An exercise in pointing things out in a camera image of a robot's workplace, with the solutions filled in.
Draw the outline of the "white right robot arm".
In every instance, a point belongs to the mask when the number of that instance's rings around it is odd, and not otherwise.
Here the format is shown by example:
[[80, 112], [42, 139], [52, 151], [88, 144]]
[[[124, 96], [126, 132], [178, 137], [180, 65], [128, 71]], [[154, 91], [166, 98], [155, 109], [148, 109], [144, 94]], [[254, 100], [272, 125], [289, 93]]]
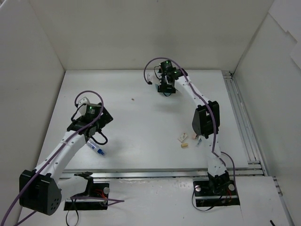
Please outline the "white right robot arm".
[[187, 72], [180, 66], [174, 67], [175, 61], [165, 58], [159, 65], [159, 93], [181, 93], [195, 107], [192, 128], [195, 134], [208, 146], [206, 154], [208, 164], [208, 188], [214, 194], [219, 194], [225, 188], [221, 177], [227, 170], [221, 159], [221, 151], [217, 144], [220, 126], [220, 106], [217, 101], [206, 98], [193, 84]]

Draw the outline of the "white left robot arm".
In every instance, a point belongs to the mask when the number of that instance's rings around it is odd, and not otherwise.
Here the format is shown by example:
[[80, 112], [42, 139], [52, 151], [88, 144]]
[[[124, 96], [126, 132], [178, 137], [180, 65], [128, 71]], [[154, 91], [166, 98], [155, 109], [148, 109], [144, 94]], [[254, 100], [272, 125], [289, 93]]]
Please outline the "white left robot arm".
[[77, 196], [90, 197], [94, 192], [91, 172], [74, 174], [60, 182], [61, 174], [75, 154], [88, 142], [95, 141], [96, 133], [113, 120], [101, 103], [84, 104], [86, 111], [71, 124], [52, 153], [35, 169], [24, 170], [19, 178], [18, 198], [22, 207], [51, 216], [61, 202]]

